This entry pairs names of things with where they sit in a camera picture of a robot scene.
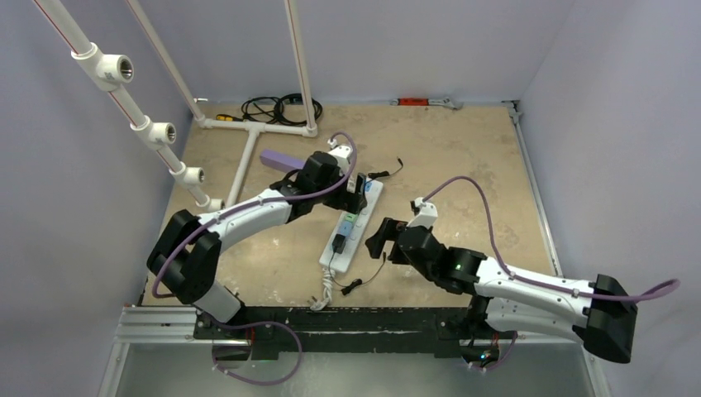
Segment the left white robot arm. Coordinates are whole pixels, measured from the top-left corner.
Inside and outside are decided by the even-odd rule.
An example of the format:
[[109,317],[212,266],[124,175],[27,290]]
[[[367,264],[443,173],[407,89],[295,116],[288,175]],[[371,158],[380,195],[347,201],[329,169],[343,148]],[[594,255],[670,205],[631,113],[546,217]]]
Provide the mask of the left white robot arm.
[[366,178],[351,178],[355,159],[355,151],[346,145],[316,151],[302,169],[287,173],[254,198],[213,213],[178,211],[146,261],[154,283],[164,284],[180,303],[208,313],[224,337],[239,337],[246,330],[241,312],[246,306],[216,280],[220,255],[248,237],[309,214],[318,204],[359,213],[367,204]]

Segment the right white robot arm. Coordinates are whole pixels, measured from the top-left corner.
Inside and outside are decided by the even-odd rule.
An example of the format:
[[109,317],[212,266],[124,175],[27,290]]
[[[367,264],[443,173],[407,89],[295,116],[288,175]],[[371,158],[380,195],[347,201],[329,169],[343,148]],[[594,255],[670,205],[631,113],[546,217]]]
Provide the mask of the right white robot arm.
[[471,296],[464,325],[476,337],[491,330],[534,332],[579,342],[606,361],[632,359],[638,308],[612,276],[571,280],[501,266],[482,252],[440,243],[429,227],[392,218],[382,221],[365,247],[378,259],[388,242],[391,263],[410,265],[448,293]]

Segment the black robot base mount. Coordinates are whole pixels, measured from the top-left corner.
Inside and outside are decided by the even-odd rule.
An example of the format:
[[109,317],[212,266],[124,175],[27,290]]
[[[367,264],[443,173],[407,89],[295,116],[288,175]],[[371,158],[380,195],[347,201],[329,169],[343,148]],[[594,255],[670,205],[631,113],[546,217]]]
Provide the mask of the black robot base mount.
[[465,358],[488,366],[499,359],[499,342],[513,331],[486,323],[486,299],[465,307],[304,307],[248,306],[228,323],[201,309],[193,336],[217,345],[241,347],[254,360],[282,353],[429,354]]

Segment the white power strip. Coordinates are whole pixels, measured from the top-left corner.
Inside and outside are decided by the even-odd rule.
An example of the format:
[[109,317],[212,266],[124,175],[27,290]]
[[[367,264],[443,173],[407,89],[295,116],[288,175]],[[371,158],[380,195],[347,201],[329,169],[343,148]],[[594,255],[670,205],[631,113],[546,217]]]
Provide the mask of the white power strip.
[[[365,193],[367,206],[358,215],[343,212],[331,233],[329,240],[319,258],[318,263],[324,270],[331,269],[336,273],[346,273],[361,244],[361,238],[372,217],[379,197],[384,190],[384,183],[375,191]],[[346,246],[341,254],[334,254],[331,251],[331,240],[336,234],[347,236]]]

